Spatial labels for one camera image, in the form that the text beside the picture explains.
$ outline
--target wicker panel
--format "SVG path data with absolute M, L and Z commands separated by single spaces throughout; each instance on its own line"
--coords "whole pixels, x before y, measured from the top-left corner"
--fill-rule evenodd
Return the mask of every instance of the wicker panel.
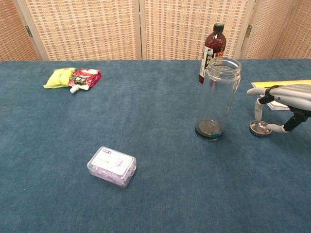
M 246 59 L 271 58 L 292 9 L 293 0 L 263 0 L 245 55 Z
M 275 57 L 311 58 L 311 0 L 299 3 Z
M 216 22 L 233 56 L 248 0 L 146 0 L 147 59 L 201 59 Z
M 13 1 L 0 5 L 0 61 L 39 60 Z
M 50 60 L 138 59 L 134 1 L 26 3 Z

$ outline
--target table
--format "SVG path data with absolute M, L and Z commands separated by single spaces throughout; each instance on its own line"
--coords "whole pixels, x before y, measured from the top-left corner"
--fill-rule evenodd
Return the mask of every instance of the table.
M 244 60 L 222 137 L 194 130 L 200 61 L 0 63 L 0 232 L 310 232 L 311 120 L 253 136 L 252 81 L 309 79 L 311 60 Z M 101 69 L 89 91 L 52 70 Z M 289 111 L 264 107 L 282 124 Z M 91 176 L 100 146 L 137 159 L 126 188 Z

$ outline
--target clear glass jar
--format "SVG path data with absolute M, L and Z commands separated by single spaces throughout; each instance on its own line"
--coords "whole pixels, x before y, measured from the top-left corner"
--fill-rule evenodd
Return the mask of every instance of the clear glass jar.
M 241 80 L 241 63 L 227 57 L 213 58 L 205 74 L 196 131 L 208 140 L 218 139 Z

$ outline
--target plastic bottle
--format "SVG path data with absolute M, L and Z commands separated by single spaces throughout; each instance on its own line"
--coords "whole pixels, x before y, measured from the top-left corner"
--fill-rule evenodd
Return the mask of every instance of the plastic bottle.
M 206 68 L 211 59 L 214 57 L 221 57 L 224 54 L 226 39 L 223 34 L 224 24 L 215 23 L 213 33 L 208 35 L 205 40 L 205 46 L 203 49 L 203 58 L 201 61 L 201 68 L 199 74 L 199 82 L 204 82 Z

